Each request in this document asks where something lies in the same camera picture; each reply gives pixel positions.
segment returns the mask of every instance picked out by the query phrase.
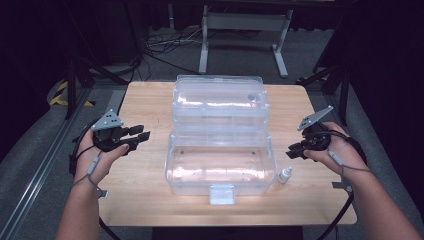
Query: clear plastic box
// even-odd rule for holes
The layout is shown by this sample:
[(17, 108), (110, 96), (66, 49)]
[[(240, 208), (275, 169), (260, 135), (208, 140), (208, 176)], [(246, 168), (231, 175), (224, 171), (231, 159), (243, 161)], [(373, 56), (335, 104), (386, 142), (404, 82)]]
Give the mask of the clear plastic box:
[(178, 76), (165, 166), (175, 194), (229, 204), (265, 193), (276, 179), (266, 97), (259, 77)]

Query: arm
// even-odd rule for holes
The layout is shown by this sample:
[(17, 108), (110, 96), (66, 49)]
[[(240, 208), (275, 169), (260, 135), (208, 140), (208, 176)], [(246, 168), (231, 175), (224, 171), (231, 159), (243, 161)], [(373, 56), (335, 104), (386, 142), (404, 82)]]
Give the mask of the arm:
[[(335, 123), (325, 125), (328, 129), (347, 136)], [(332, 136), (328, 150), (342, 159), (344, 165), (369, 171), (356, 150), (344, 139)], [(306, 150), (304, 155), (323, 163), (335, 173), (342, 174), (342, 167), (330, 157), (328, 151)], [(359, 216), (368, 239), (422, 239), (378, 179), (368, 171), (346, 167), (343, 169), (343, 175), (352, 183)]]
[[(78, 154), (93, 146), (92, 139), (93, 132), (89, 130), (81, 141)], [(96, 186), (109, 173), (112, 163), (127, 150), (128, 145), (107, 153), (93, 147), (81, 154), (56, 239), (99, 239), (99, 192)], [(99, 156), (99, 162), (93, 173), (87, 176), (87, 169), (96, 156)]]

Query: person's left hand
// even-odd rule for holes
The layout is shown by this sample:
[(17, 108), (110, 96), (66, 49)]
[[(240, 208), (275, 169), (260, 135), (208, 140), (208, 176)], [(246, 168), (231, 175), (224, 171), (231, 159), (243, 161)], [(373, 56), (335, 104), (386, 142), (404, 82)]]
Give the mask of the person's left hand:
[[(89, 129), (84, 135), (78, 148), (78, 163), (75, 173), (74, 183), (87, 175), (87, 170), (95, 158), (100, 153), (100, 149), (92, 147), (87, 151), (85, 149), (93, 146), (93, 131)], [(128, 151), (128, 144), (123, 144), (110, 152), (102, 152), (99, 155), (99, 162), (93, 173), (89, 176), (91, 181), (96, 185), (109, 173), (110, 168), (115, 160), (124, 155)]]

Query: plastic latch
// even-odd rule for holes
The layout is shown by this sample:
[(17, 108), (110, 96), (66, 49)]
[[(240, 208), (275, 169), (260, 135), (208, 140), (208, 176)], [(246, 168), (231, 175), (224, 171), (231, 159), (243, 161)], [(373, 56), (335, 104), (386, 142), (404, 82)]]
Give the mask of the plastic latch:
[(232, 185), (212, 185), (209, 197), (211, 205), (231, 205), (236, 202)]

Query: forearm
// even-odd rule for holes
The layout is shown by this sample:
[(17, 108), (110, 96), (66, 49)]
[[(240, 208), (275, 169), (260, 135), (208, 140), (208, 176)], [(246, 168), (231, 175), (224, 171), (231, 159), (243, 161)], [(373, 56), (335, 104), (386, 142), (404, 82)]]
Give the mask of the forearm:
[(56, 239), (99, 239), (98, 218), (96, 188), (91, 183), (77, 184), (66, 202)]
[(422, 239), (373, 174), (356, 172), (351, 182), (368, 239)]

